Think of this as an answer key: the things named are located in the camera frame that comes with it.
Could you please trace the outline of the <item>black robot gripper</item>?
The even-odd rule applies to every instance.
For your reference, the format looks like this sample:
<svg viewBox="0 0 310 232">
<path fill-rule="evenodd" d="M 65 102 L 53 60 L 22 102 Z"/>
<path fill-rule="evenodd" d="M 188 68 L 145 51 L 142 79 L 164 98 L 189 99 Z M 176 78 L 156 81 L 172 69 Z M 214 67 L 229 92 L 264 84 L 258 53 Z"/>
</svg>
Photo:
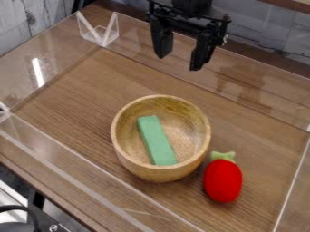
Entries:
<svg viewBox="0 0 310 232">
<path fill-rule="evenodd" d="M 149 23 L 154 52 L 162 59 L 174 49 L 174 31 L 197 35 L 190 70 L 198 71 L 212 60 L 216 45 L 226 42 L 229 14 L 216 13 L 213 0 L 149 0 Z"/>
</svg>

